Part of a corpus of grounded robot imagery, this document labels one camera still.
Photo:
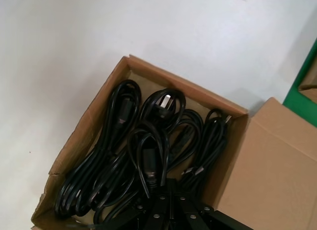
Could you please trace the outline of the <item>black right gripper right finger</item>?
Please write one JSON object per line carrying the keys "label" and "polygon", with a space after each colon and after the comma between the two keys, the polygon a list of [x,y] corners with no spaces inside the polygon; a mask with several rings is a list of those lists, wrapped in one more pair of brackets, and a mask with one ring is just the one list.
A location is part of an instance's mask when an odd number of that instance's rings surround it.
{"label": "black right gripper right finger", "polygon": [[202,203],[173,183],[174,230],[249,230],[250,227]]}

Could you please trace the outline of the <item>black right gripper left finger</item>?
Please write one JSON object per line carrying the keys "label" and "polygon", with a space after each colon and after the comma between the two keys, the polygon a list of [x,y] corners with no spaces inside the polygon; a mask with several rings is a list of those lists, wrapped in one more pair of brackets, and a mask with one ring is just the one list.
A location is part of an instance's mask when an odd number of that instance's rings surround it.
{"label": "black right gripper left finger", "polygon": [[150,199],[139,198],[102,224],[100,230],[166,230],[172,209],[176,180],[168,179]]}

